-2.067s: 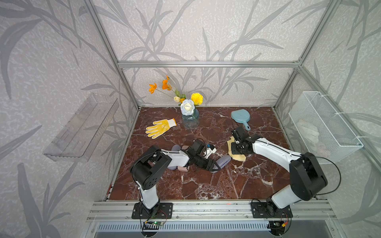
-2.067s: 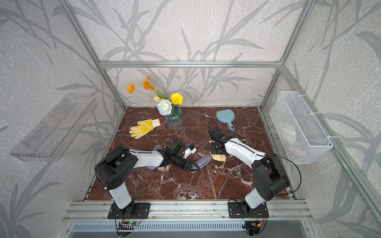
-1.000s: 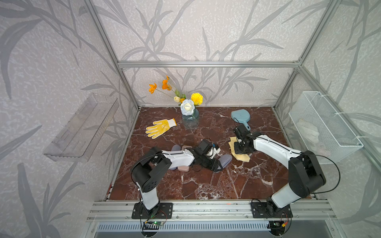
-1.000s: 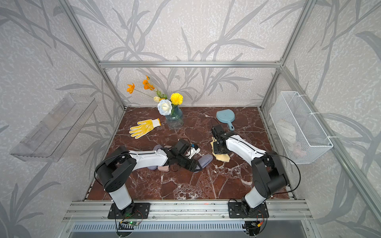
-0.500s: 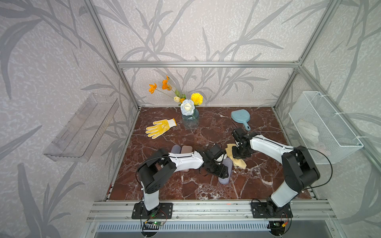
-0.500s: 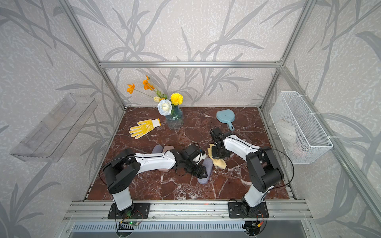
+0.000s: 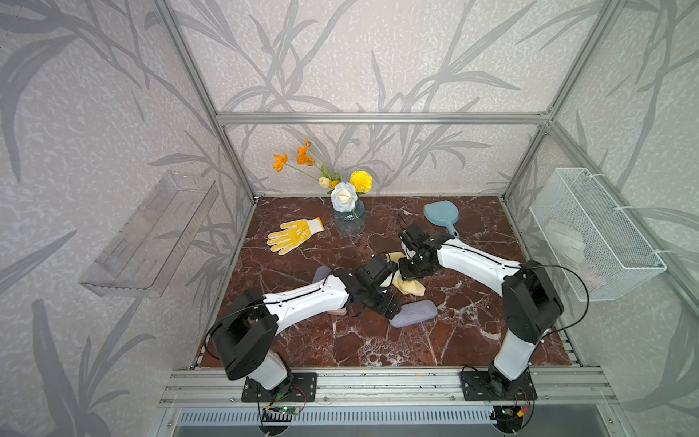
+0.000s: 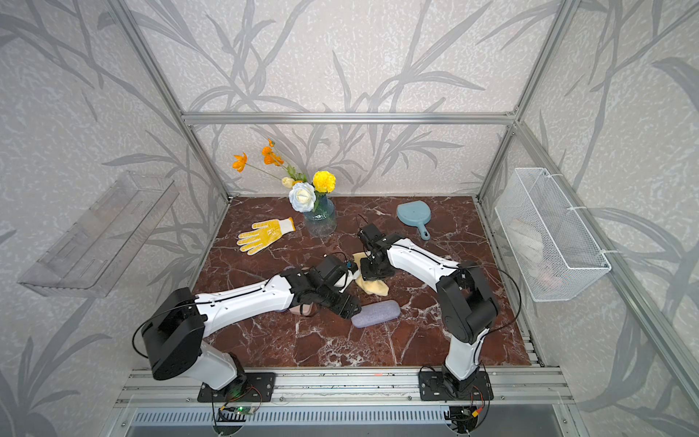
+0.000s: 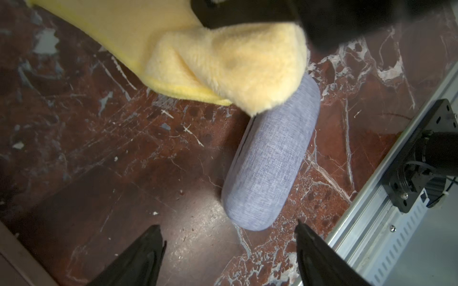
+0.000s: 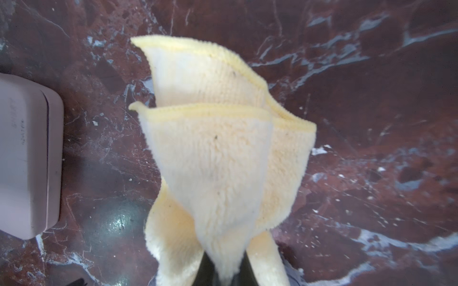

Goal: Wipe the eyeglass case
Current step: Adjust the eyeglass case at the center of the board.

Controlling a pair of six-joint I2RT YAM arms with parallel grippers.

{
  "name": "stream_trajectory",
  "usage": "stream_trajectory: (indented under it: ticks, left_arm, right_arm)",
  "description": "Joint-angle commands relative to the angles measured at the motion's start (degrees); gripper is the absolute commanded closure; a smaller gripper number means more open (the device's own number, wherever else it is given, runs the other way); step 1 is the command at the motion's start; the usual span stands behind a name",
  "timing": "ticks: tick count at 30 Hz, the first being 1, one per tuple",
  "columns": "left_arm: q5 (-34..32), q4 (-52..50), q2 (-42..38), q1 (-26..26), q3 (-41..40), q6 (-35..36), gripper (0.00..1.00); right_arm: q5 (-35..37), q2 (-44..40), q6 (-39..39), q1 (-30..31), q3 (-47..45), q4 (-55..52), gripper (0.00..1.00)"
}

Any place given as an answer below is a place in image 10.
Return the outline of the lavender eyeglass case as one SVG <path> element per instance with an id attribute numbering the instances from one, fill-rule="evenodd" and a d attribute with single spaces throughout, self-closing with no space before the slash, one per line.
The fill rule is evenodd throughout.
<path id="1" fill-rule="evenodd" d="M 284 255 L 281 255 L 281 259 L 285 267 L 290 286 L 308 286 L 308 283 L 304 280 L 304 270 L 302 268 L 294 268 L 287 261 Z"/>

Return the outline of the pink eyeglass case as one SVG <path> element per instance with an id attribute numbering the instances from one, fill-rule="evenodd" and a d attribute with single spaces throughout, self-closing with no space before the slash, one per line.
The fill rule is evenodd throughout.
<path id="1" fill-rule="evenodd" d="M 57 223 L 63 130 L 54 90 L 1 74 L 1 231 L 29 240 Z"/>

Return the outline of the yellow microfiber cloth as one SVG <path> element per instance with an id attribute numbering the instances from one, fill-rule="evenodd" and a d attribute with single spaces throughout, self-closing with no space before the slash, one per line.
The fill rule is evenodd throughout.
<path id="1" fill-rule="evenodd" d="M 156 105 L 136 101 L 161 175 L 144 227 L 157 286 L 192 286 L 204 252 L 216 286 L 235 286 L 244 252 L 259 286 L 289 279 L 271 230 L 291 213 L 316 124 L 284 109 L 267 82 L 215 43 L 131 39 L 146 56 Z"/>

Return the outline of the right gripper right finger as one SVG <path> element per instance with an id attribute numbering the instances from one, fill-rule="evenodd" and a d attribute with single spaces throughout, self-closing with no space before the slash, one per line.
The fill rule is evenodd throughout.
<path id="1" fill-rule="evenodd" d="M 259 286 L 247 252 L 244 252 L 244 256 L 240 264 L 240 271 L 236 275 L 236 286 Z"/>

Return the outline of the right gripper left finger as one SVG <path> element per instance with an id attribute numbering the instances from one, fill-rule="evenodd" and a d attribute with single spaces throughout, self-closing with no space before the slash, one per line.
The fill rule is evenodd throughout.
<path id="1" fill-rule="evenodd" d="M 192 286 L 215 286 L 216 284 L 217 273 L 215 271 L 215 265 L 208 254 L 204 252 Z"/>

